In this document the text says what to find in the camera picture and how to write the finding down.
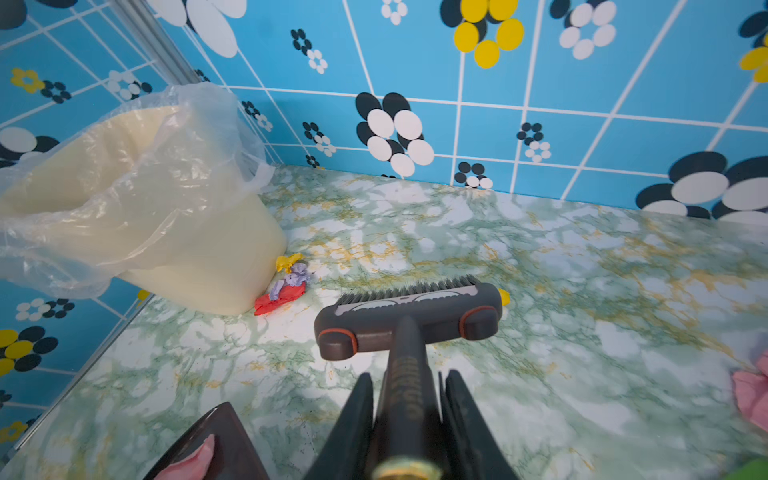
trash bin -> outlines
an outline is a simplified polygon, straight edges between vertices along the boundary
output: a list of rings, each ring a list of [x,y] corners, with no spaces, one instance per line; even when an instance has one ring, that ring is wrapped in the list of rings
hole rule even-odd
[[[0,170],[0,276],[88,298],[119,276],[183,306],[243,313],[286,249],[258,193],[274,167],[210,83],[130,101]]]

wall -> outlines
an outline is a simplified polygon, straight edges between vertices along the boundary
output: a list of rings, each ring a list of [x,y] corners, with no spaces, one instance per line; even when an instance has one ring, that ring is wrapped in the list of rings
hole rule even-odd
[[[768,224],[763,0],[149,3],[275,161]]]
[[[136,94],[166,87],[109,4],[46,3],[62,8],[0,7],[0,174]],[[0,282],[0,457],[126,320],[138,293],[113,280],[98,299],[56,299]]]

orange trim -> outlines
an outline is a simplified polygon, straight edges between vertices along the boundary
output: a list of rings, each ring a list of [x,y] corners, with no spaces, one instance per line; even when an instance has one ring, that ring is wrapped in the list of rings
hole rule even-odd
[[[355,334],[350,332],[347,329],[325,329],[317,336],[317,339],[319,339],[321,336],[323,336],[324,333],[343,333],[344,335],[348,336],[350,340],[352,340],[352,354],[355,355],[357,353],[357,337],[355,337]]]
[[[469,340],[464,334],[464,321],[467,320],[468,316],[472,315],[473,313],[481,312],[482,310],[496,310],[496,309],[490,305],[477,306],[472,310],[469,310],[464,315],[462,315],[462,319],[458,321],[458,334],[461,335],[463,339]]]

white label on brush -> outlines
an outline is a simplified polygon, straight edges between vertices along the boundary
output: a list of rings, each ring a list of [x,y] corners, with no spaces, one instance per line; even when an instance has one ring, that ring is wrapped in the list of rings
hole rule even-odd
[[[403,303],[421,302],[422,300],[434,300],[438,298],[446,298],[448,296],[477,295],[477,293],[477,287],[470,285],[460,286],[459,288],[451,288],[448,290],[438,290],[436,292],[414,293],[413,295],[396,296],[393,298],[385,298],[381,300],[370,300],[368,302],[348,303],[346,305],[339,305],[336,308],[336,315],[341,315],[342,313],[349,311],[364,310],[380,306],[402,305]]]

marble countertop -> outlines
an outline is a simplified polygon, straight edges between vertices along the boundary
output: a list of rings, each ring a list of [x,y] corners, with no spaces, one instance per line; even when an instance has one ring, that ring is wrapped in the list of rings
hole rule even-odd
[[[428,347],[458,369],[524,480],[720,478],[768,455],[730,373],[768,348],[766,230],[390,178],[280,167],[264,203],[307,293],[222,317],[153,300],[0,478],[141,478],[233,404],[273,480],[301,478],[356,377],[313,321],[342,290],[473,273],[510,292],[498,334]]]

